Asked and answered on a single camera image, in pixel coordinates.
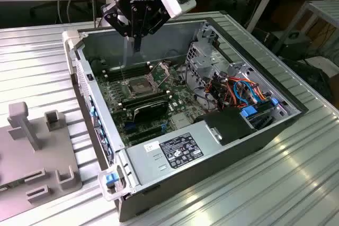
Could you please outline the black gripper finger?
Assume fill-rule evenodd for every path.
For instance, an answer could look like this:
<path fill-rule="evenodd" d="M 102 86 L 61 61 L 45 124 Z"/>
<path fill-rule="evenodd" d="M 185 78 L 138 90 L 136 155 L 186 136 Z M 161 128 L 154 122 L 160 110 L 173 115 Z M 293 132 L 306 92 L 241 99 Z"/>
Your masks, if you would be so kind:
<path fill-rule="evenodd" d="M 103 19 L 109 23 L 123 37 L 132 40 L 133 51 L 140 51 L 140 34 L 118 7 L 111 3 L 102 6 Z"/>
<path fill-rule="evenodd" d="M 157 32 L 170 18 L 166 8 L 146 6 L 144 18 L 141 21 L 140 32 L 137 36 L 137 51 L 140 51 L 143 37 Z"/>

